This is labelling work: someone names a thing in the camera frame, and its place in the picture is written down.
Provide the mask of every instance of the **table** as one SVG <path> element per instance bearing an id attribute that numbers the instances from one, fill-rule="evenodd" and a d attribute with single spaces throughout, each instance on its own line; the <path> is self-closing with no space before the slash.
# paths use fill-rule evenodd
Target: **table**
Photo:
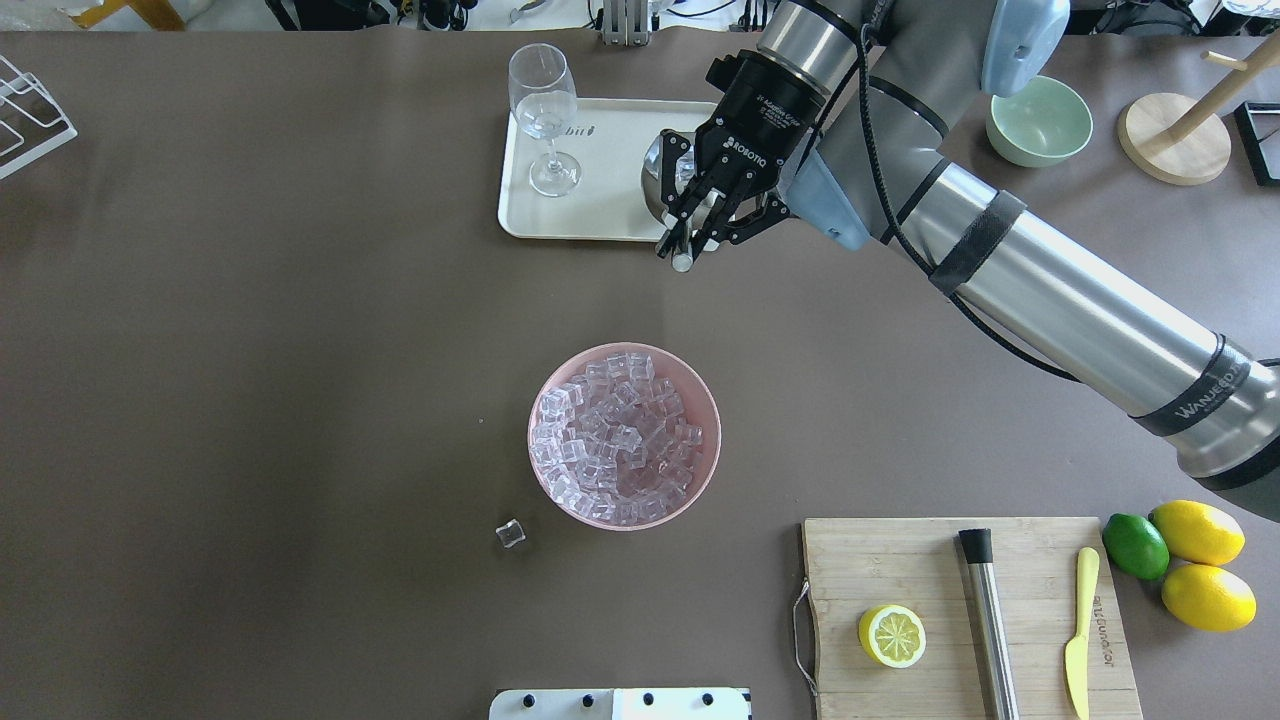
<path id="1" fill-rule="evenodd" d="M 804 518 L 1216 500 L 882 247 L 785 223 L 677 275 L 643 246 L 504 234 L 503 77 L 535 37 L 584 96 L 686 100 L 753 40 L 0 35 L 81 131 L 0 184 L 0 714 L 462 720 L 502 688 L 705 683 L 800 719 Z M 1085 151 L 1011 167 L 983 102 L 945 150 L 1275 354 L 1276 196 L 1239 147 L 1164 186 L 1111 131 L 1134 97 L 1216 82 L 1199 50 L 1254 42 L 1065 38 L 1047 73 L 1093 109 Z M 522 439 L 543 379 L 613 340 L 684 357 L 723 415 L 708 492 L 641 533 L 557 510 Z M 503 551 L 512 516 L 530 539 Z M 1247 630 L 1192 632 L 1119 583 L 1148 717 L 1274 715 L 1280 525 L 1236 516 Z"/>

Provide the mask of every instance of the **pink bowl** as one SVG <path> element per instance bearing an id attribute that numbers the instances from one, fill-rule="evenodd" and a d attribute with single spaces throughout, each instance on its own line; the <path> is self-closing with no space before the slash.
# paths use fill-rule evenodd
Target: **pink bowl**
<path id="1" fill-rule="evenodd" d="M 692 470 L 694 479 L 689 483 L 685 503 L 649 523 L 640 523 L 635 525 L 611 525 L 591 518 L 582 518 L 577 512 L 573 512 L 571 507 L 564 507 L 558 502 L 556 506 L 564 512 L 568 512 L 575 520 L 586 523 L 593 528 L 600 528 L 603 530 L 643 530 L 671 520 L 692 505 L 694 501 L 703 495 L 703 491 L 707 489 L 707 483 L 710 482 L 712 474 L 716 473 L 716 464 L 719 461 L 719 409 L 716 407 L 716 398 L 712 397 L 712 391 L 707 389 L 707 383 L 704 383 L 703 379 L 698 377 L 698 373 L 686 365 L 684 360 L 676 357 L 666 350 L 653 347 L 650 345 L 641 345 L 639 342 L 611 342 L 608 345 L 600 345 L 590 350 L 584 350 L 582 352 L 579 352 L 566 360 L 559 369 L 552 373 L 552 377 L 547 379 L 541 389 L 538 391 L 538 397 L 534 398 L 534 407 L 529 413 L 529 430 L 525 439 L 531 452 L 534 446 L 534 425 L 538 424 L 538 405 L 541 402 L 543 395 L 552 388 L 567 383 L 573 375 L 582 373 L 589 361 L 604 360 L 614 352 L 648 352 L 653 357 L 654 375 L 659 378 L 671 378 L 672 384 L 676 386 L 676 392 L 678 392 L 681 400 L 685 401 L 685 418 L 690 424 L 701 425 L 703 428 L 701 461 L 699 461 Z M 547 478 L 543 477 L 541 469 L 534 462 L 531 454 L 529 464 L 534 468 L 534 474 L 538 477 L 538 484 L 543 487 L 543 492 L 547 493 L 547 497 L 550 497 L 550 488 L 548 487 Z"/>

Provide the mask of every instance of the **bowl of ice cubes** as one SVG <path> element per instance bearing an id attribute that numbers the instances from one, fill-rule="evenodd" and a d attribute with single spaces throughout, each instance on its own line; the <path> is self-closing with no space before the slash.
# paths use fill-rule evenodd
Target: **bowl of ice cubes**
<path id="1" fill-rule="evenodd" d="M 666 350 L 613 342 L 566 361 L 529 415 L 529 460 L 547 495 L 607 530 L 660 525 L 692 505 L 719 460 L 707 383 Z"/>

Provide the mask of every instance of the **yellow knife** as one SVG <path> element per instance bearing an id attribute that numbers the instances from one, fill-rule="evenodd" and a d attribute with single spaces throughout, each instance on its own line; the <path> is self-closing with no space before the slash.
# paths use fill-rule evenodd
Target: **yellow knife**
<path id="1" fill-rule="evenodd" d="M 1098 588 L 1098 551 L 1080 548 L 1075 561 L 1075 637 L 1066 642 L 1066 689 L 1080 720 L 1089 720 L 1089 614 Z"/>

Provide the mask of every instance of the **round wooden base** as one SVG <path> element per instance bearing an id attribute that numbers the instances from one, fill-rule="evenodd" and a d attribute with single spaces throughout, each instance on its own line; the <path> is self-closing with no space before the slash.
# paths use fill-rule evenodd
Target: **round wooden base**
<path id="1" fill-rule="evenodd" d="M 1187 137 L 1174 142 L 1166 132 L 1196 99 L 1157 92 L 1134 100 L 1120 113 L 1120 147 L 1148 176 L 1171 184 L 1201 184 L 1222 174 L 1231 158 L 1231 136 L 1217 115 L 1210 115 Z"/>

